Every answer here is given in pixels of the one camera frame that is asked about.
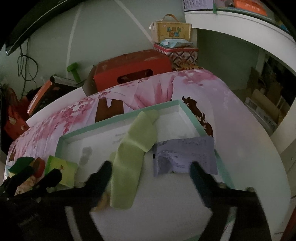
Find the green wall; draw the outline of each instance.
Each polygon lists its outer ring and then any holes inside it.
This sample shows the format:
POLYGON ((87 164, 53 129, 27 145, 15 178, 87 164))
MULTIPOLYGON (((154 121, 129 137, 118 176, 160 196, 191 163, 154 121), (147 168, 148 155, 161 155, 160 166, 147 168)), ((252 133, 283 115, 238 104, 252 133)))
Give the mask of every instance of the green wall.
POLYGON ((259 47, 242 39, 198 29, 198 65, 222 79, 231 90, 245 89, 251 67, 256 67, 259 47))
MULTIPOLYGON (((150 34, 149 25, 172 13, 185 21, 182 0, 121 0, 150 34)), ((53 74, 66 77, 66 59, 73 22, 80 5, 56 16, 32 34, 28 55, 39 65, 39 72, 26 90, 43 85, 53 74)), ((220 77, 231 89, 245 88, 251 66, 256 65, 258 47, 221 33, 198 30, 199 65, 220 77)), ((135 22, 114 0, 88 0, 82 3, 69 63, 78 62, 85 78, 91 66, 100 61, 152 48, 150 41, 135 22)), ((23 79, 17 75, 19 50, 10 56, 0 51, 0 81, 6 77, 20 97, 23 79)), ((35 65, 30 62, 30 72, 35 65)))
MULTIPOLYGON (((185 21, 181 0, 120 0, 150 34, 152 21, 163 18, 167 13, 185 21)), ((56 16, 32 34, 28 55, 39 64, 36 77, 38 86, 51 75, 66 77, 66 59, 69 37, 79 5, 56 16)), ((91 66, 100 61, 122 55, 151 49, 152 44, 135 22, 114 0, 88 0, 82 5, 71 45, 70 64, 78 62, 80 74, 87 76, 91 66)), ((20 97, 23 79, 17 75, 19 50, 10 56, 0 51, 0 81, 6 77, 20 97)), ((30 63, 35 73, 34 63, 30 63)), ((35 88, 31 81, 26 90, 35 88)))

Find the white shelf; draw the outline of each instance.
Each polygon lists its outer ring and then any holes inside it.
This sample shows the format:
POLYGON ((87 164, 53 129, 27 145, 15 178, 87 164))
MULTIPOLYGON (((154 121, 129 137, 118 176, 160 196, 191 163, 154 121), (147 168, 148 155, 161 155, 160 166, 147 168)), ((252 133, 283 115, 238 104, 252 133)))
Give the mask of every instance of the white shelf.
POLYGON ((229 34, 251 42, 270 52, 296 71, 296 43, 285 31, 248 15, 218 11, 185 12, 187 23, 193 28, 229 34))

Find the red box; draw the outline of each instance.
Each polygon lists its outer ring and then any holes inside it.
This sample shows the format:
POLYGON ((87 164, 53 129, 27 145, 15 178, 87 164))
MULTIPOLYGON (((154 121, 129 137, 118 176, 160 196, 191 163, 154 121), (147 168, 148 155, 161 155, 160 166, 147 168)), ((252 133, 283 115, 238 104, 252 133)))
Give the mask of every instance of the red box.
POLYGON ((98 91, 103 91, 118 84, 171 71, 169 57, 150 49, 98 63, 94 81, 98 91))

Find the box lid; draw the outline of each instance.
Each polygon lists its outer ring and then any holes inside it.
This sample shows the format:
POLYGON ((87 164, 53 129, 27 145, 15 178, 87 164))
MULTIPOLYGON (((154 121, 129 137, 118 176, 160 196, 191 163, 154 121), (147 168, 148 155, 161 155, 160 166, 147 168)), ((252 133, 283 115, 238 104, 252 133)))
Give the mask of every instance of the box lid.
POLYGON ((168 47, 164 47, 164 46, 160 46, 157 43, 153 44, 154 48, 163 50, 164 52, 181 52, 181 51, 185 51, 185 52, 193 52, 193 51, 198 51, 198 48, 195 47, 178 47, 178 48, 168 48, 168 47))
POLYGON ((120 66, 132 64, 132 63, 139 63, 144 62, 147 60, 156 60, 156 59, 163 59, 164 55, 155 51, 154 49, 148 49, 128 54, 123 54, 111 59, 104 60, 99 62, 96 66, 96 71, 94 75, 98 73, 102 73, 104 71, 115 69, 120 66))

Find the receipt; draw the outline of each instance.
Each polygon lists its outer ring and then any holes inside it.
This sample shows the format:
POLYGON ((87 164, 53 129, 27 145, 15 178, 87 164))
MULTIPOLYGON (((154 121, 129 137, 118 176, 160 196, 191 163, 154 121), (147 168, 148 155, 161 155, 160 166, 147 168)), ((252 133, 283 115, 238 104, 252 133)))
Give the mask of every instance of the receipt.
POLYGON ((152 151, 155 177, 172 172, 189 173, 193 161, 197 161, 206 173, 218 174, 214 137, 162 141, 154 144, 152 151))

